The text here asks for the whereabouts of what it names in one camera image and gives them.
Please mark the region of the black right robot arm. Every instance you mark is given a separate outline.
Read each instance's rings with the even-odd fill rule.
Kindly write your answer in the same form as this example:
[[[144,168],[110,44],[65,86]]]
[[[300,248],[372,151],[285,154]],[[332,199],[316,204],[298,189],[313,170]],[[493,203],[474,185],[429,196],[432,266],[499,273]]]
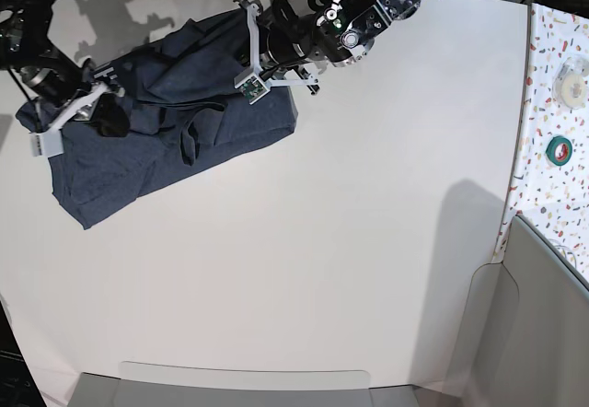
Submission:
[[[96,79],[92,60],[77,65],[49,39],[55,1],[1,0],[1,9],[9,14],[1,22],[1,69],[38,95],[35,107],[54,108],[53,122],[37,120],[38,131],[57,131],[81,120],[104,137],[126,136],[130,121],[116,100],[124,90]]]

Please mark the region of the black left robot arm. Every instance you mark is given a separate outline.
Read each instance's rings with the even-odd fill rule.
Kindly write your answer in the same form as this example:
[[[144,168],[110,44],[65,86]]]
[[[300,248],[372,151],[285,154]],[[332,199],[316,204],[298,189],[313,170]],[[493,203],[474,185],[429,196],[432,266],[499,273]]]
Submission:
[[[254,104],[278,87],[304,86],[319,91],[310,64],[356,64],[375,38],[394,22],[414,15],[422,0],[307,0],[309,13],[298,15],[290,0],[235,0],[245,11],[248,59],[235,88]]]

